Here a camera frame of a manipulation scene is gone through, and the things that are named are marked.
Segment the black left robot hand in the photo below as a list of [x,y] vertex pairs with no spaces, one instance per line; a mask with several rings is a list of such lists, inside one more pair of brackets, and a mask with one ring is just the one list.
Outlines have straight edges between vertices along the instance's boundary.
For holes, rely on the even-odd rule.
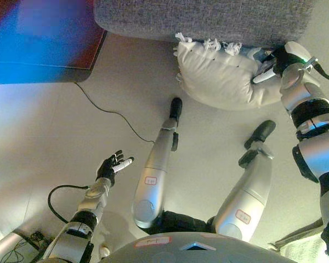
[[105,159],[97,171],[97,179],[106,178],[110,181],[110,187],[113,187],[116,174],[134,162],[134,157],[123,158],[122,150],[118,150]]

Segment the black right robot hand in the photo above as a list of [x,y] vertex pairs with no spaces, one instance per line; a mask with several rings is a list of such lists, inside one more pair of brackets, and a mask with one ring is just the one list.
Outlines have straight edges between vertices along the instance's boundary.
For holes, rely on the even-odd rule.
[[251,82],[258,84],[276,75],[282,76],[283,71],[289,65],[295,63],[305,65],[310,59],[311,54],[301,44],[289,41],[267,56]]

